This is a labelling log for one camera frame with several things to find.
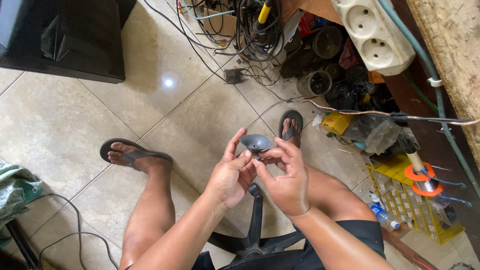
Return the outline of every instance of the bottle label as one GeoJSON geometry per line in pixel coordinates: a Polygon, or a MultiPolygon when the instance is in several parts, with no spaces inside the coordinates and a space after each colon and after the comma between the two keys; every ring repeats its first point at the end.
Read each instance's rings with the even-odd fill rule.
{"type": "Polygon", "coordinates": [[[375,213],[375,216],[378,216],[378,214],[383,211],[383,209],[377,205],[370,206],[370,209],[372,209],[372,211],[375,213]]]}

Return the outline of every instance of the white power strip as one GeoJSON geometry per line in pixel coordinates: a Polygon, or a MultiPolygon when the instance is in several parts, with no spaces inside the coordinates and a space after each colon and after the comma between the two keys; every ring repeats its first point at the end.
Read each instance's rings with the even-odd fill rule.
{"type": "Polygon", "coordinates": [[[408,68],[415,51],[377,0],[331,1],[369,71],[389,76],[408,68]]]}

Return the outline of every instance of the solder spool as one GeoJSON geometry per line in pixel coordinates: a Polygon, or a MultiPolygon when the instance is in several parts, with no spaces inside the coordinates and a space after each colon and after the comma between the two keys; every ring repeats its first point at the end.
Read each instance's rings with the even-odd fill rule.
{"type": "MultiPolygon", "coordinates": [[[[423,165],[425,166],[428,175],[435,176],[430,164],[423,162],[423,165]]],[[[444,190],[437,180],[434,180],[425,174],[416,174],[413,171],[413,165],[405,168],[405,176],[413,181],[414,185],[412,186],[412,189],[419,195],[436,196],[444,190]]]]}

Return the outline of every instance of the person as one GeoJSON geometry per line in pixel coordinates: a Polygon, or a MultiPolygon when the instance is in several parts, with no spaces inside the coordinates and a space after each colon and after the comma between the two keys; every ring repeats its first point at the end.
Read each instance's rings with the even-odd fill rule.
{"type": "Polygon", "coordinates": [[[284,115],[279,135],[289,133],[288,140],[275,138],[277,148],[260,153],[262,161],[252,159],[247,150],[235,156],[246,134],[241,128],[228,142],[205,191],[177,222],[170,193],[171,158],[127,140],[105,142],[100,151],[105,160],[148,175],[125,229],[120,270],[192,269],[225,212],[240,202],[256,176],[307,239],[295,269],[393,270],[385,260],[375,214],[338,179],[303,161],[302,126],[303,121],[284,115]],[[285,175],[273,177],[266,168],[272,163],[285,175]]]}

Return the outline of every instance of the green cable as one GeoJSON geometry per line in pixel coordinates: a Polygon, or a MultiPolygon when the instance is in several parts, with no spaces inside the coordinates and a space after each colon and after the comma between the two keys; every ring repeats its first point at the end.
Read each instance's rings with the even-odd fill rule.
{"type": "MultiPolygon", "coordinates": [[[[420,43],[415,39],[415,37],[410,32],[410,30],[405,26],[405,24],[402,22],[402,20],[398,17],[398,15],[393,10],[393,8],[386,2],[386,0],[378,0],[378,2],[382,6],[382,8],[385,10],[387,15],[390,17],[390,19],[392,19],[394,24],[402,32],[402,34],[405,35],[407,40],[412,45],[413,49],[417,52],[417,54],[423,60],[427,70],[430,73],[430,76],[432,76],[432,79],[435,80],[435,81],[440,80],[440,76],[438,75],[437,69],[435,68],[435,64],[430,59],[430,57],[427,55],[426,51],[420,46],[420,43]]],[[[444,102],[443,102],[443,97],[442,97],[442,90],[441,90],[440,87],[434,87],[434,88],[435,88],[435,94],[436,94],[436,97],[437,97],[438,115],[439,115],[440,118],[445,118],[445,107],[444,107],[444,102]]],[[[452,146],[453,151],[455,152],[456,156],[458,157],[458,160],[462,164],[463,170],[465,170],[465,173],[467,174],[468,179],[472,183],[473,188],[475,189],[475,192],[477,193],[477,196],[480,198],[479,183],[475,179],[475,176],[473,175],[472,170],[468,166],[467,161],[465,160],[465,157],[462,154],[462,151],[460,151],[460,148],[456,144],[456,141],[453,138],[452,133],[450,132],[450,129],[448,128],[447,123],[442,123],[442,128],[444,130],[444,133],[445,133],[445,136],[446,136],[448,142],[452,146]]]]}
{"type": "Polygon", "coordinates": [[[412,79],[412,76],[410,75],[410,72],[408,72],[408,70],[405,70],[404,72],[402,72],[402,75],[407,79],[407,81],[410,83],[410,85],[412,86],[413,90],[415,90],[415,92],[421,97],[421,99],[423,99],[423,101],[425,101],[428,106],[430,106],[430,108],[438,115],[438,108],[437,106],[435,106],[435,104],[433,104],[433,102],[431,102],[421,91],[420,91],[420,88],[418,88],[417,84],[413,81],[412,79]]]}

